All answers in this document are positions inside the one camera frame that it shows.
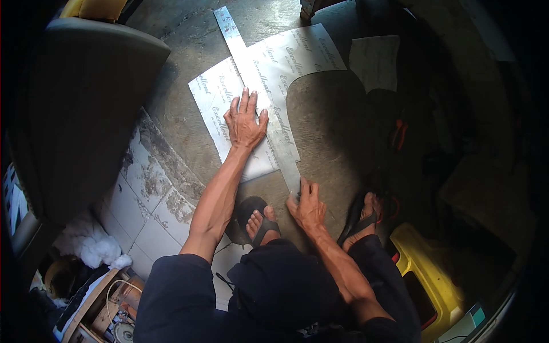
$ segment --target flip-flop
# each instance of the flip-flop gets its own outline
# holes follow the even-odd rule
[[[263,213],[263,209],[267,206],[267,202],[265,202],[262,198],[258,196],[249,196],[242,203],[240,204],[237,212],[237,221],[238,225],[242,229],[242,232],[246,237],[250,237],[248,232],[246,231],[246,224],[248,224],[248,219],[250,219],[251,215],[254,213],[255,210],[258,210],[259,213],[263,216],[263,220],[261,221],[261,226],[259,229],[257,229],[257,232],[255,233],[254,238],[250,238],[251,245],[256,248],[261,244],[261,241],[263,240],[263,237],[269,230],[275,230],[280,234],[280,229],[278,228],[278,223],[273,222],[267,219],[265,217],[265,214]]]
[[[345,224],[345,228],[338,238],[339,246],[343,246],[343,242],[348,237],[351,237],[352,235],[360,232],[360,230],[367,228],[372,223],[378,222],[378,215],[373,208],[371,215],[360,220],[360,214],[362,213],[362,209],[364,208],[364,198],[366,197],[366,194],[368,194],[368,192],[372,192],[375,194],[373,190],[367,188],[359,192],[355,200],[353,200],[351,208],[349,209],[349,214],[347,216],[347,223]]]

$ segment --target concrete floor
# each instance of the concrete floor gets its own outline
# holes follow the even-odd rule
[[[249,46],[282,31],[308,25],[299,19],[298,0],[144,0],[128,26],[163,40],[168,58],[145,109],[187,166],[205,184],[220,159],[187,83],[229,56],[213,10],[226,5]],[[348,66],[353,38],[378,35],[367,28],[354,1],[317,12],[312,24],[322,23]],[[400,200],[396,219],[379,227],[382,241],[399,223],[412,223],[424,235],[434,231],[428,181],[422,157],[438,149],[432,105],[422,80],[422,65],[414,48],[402,41],[398,57],[398,93],[377,89],[368,95],[350,71],[330,71],[297,79],[289,88],[287,107],[301,155],[301,174],[320,184],[328,206],[326,226],[337,239],[354,195],[378,169],[388,189]],[[400,153],[387,148],[387,138],[406,103],[410,128]],[[263,197],[275,207],[282,236],[303,251],[307,241],[290,218],[282,174],[277,171],[242,184],[237,203],[249,195]],[[236,243],[244,239],[234,223],[227,229]]]

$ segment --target gray chair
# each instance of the gray chair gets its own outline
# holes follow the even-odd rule
[[[169,54],[160,40],[123,25],[62,18],[45,29],[8,131],[31,208],[12,237],[25,285],[65,225],[115,182]]]

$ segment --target person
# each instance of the person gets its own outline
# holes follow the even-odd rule
[[[153,264],[135,342],[419,342],[416,310],[375,235],[377,197],[368,192],[360,199],[360,221],[340,247],[324,225],[319,185],[304,177],[299,204],[290,195],[287,207],[321,262],[281,238],[273,207],[250,197],[237,217],[254,249],[227,273],[234,287],[228,311],[216,310],[214,251],[231,220],[244,165],[267,128],[266,110],[256,123],[256,101],[257,92],[244,88],[225,113],[232,147],[197,204],[179,255]],[[344,328],[338,320],[353,324]]]

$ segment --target metal ruler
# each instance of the metal ruler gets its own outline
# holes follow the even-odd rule
[[[290,194],[296,197],[300,191],[299,170],[297,165],[295,165],[295,158],[290,150],[290,146],[284,139],[282,126],[275,115],[272,101],[261,82],[255,65],[248,56],[246,44],[244,44],[227,7],[223,6],[216,9],[214,15],[227,42],[229,51],[233,55],[234,63],[237,66],[242,81],[251,91],[257,91],[257,113],[262,109],[267,109],[268,111],[267,138],[286,186],[288,186]]]

